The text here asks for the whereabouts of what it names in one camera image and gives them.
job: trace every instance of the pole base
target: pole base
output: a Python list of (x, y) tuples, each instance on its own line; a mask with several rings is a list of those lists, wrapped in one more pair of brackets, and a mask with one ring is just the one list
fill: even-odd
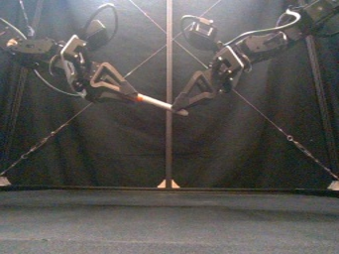
[(0, 187), (11, 186), (11, 183), (7, 179), (7, 177), (0, 177)]
[[(172, 180), (172, 183), (171, 183), (171, 186), (172, 186), (172, 189), (177, 189), (179, 186), (177, 184), (175, 183), (175, 181)], [(165, 188), (165, 180), (161, 182), (161, 184), (157, 186), (160, 189), (164, 189)]]
[(339, 191), (339, 181), (334, 181), (328, 187), (332, 191)]

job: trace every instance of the white stick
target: white stick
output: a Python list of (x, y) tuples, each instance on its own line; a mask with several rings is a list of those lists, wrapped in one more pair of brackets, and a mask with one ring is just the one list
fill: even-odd
[(187, 110), (181, 109), (179, 111), (175, 111), (172, 109), (172, 105), (171, 104), (163, 102), (161, 100), (151, 98), (151, 97), (148, 97), (148, 96), (145, 96), (145, 95), (143, 95), (140, 93), (137, 93), (137, 101), (141, 101), (144, 103), (152, 104), (152, 105), (155, 105), (155, 106), (157, 106), (157, 107), (160, 107), (160, 108), (163, 108), (163, 109), (165, 109), (165, 110), (168, 110), (168, 111), (171, 111), (171, 112), (173, 112), (176, 114), (179, 114), (179, 115), (188, 116), (188, 111)]

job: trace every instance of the black backdrop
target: black backdrop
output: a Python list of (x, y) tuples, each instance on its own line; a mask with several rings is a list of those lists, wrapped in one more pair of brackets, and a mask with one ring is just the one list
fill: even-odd
[[(1, 2), (0, 17), (23, 29), (17, 1)], [(65, 41), (79, 32), (88, 16), (105, 2), (47, 0), (37, 38)], [(32, 21), (37, 1), (24, 3)], [(91, 53), (91, 58), (113, 64), (140, 93), (165, 100), (165, 0), (121, 0), (112, 3), (119, 15), (116, 38)], [(274, 26), (286, 4), (287, 1), (282, 0), (173, 0), (173, 36), (180, 33), (183, 15), (204, 14), (205, 18), (215, 20), (219, 39), (227, 42), (243, 32)], [(108, 13), (99, 17), (111, 29)], [(327, 44), (331, 47), (322, 50), (338, 66), (338, 54), (331, 54), (338, 52), (338, 40), (323, 42), (324, 46)], [(208, 64), (212, 56), (189, 47), (181, 36), (176, 37), (172, 54), (173, 97), (195, 70), (204, 69), (199, 61)], [(326, 75), (331, 80), (331, 99), (335, 101), (338, 68), (331, 69)], [(40, 72), (48, 77), (45, 69), (40, 68)], [(1, 55), (4, 145), (11, 141), (8, 122), (19, 74), (19, 67)], [(48, 80), (57, 88), (68, 90), (61, 77)], [(88, 105), (81, 99), (55, 93), (31, 71), (24, 87), (8, 158), (3, 152), (3, 170)], [(236, 89), (330, 166), (306, 44), (302, 42), (274, 60), (257, 63), (253, 71), (243, 75)], [(175, 182), (183, 188), (326, 188), (331, 182), (327, 173), (306, 158), (239, 94), (223, 94), (209, 104), (189, 109), (188, 117), (173, 115)], [(20, 185), (152, 188), (165, 177), (164, 169), (165, 112), (151, 105), (113, 101), (92, 105), (29, 159), (8, 172), (7, 177), (12, 184)]]

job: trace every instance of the gray floor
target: gray floor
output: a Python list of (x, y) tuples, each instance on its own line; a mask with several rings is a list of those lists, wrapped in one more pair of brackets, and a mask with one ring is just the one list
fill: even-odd
[(339, 253), (339, 198), (0, 191), (0, 253)]

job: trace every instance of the vertical pole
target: vertical pole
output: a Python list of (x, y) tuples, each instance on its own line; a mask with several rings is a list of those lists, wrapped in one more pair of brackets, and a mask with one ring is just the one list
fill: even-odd
[[(306, 4), (304, 0), (298, 1), (300, 5)], [(320, 71), (320, 62), (318, 58), (318, 50), (316, 50), (316, 43), (314, 36), (308, 36), (306, 38), (306, 45), (308, 49), (308, 57), (310, 63), (312, 68), (312, 76), (314, 76), (314, 83), (315, 83), (315, 91), (318, 96), (318, 103), (323, 121), (323, 129), (324, 129), (324, 139), (327, 144), (327, 152), (330, 158), (330, 167), (332, 171), (338, 171), (339, 169), (339, 158), (336, 153), (336, 144), (334, 138), (334, 129), (331, 126), (331, 118), (330, 118), (330, 109), (326, 99), (326, 91), (324, 91), (324, 81), (323, 81), (323, 74)]]
[[(172, 104), (172, 0), (167, 0), (167, 103)], [(165, 189), (172, 189), (172, 113), (165, 112)]]
[[(32, 21), (33, 31), (37, 31), (37, 28), (39, 28), (43, 7), (44, 7), (44, 0), (39, 0), (36, 4), (35, 17)], [(27, 75), (28, 75), (28, 69), (25, 67), (20, 67), (17, 87), (15, 90), (13, 99), (11, 101), (12, 105), (11, 105), (9, 118), (5, 123), (4, 156), (0, 162), (0, 169), (7, 169), (7, 167), (9, 166), (11, 149), (12, 149), (12, 143), (13, 143), (13, 137), (15, 137), (17, 115), (19, 115), (19, 111), (21, 107), (21, 99), (23, 99), (24, 90), (25, 90)]]

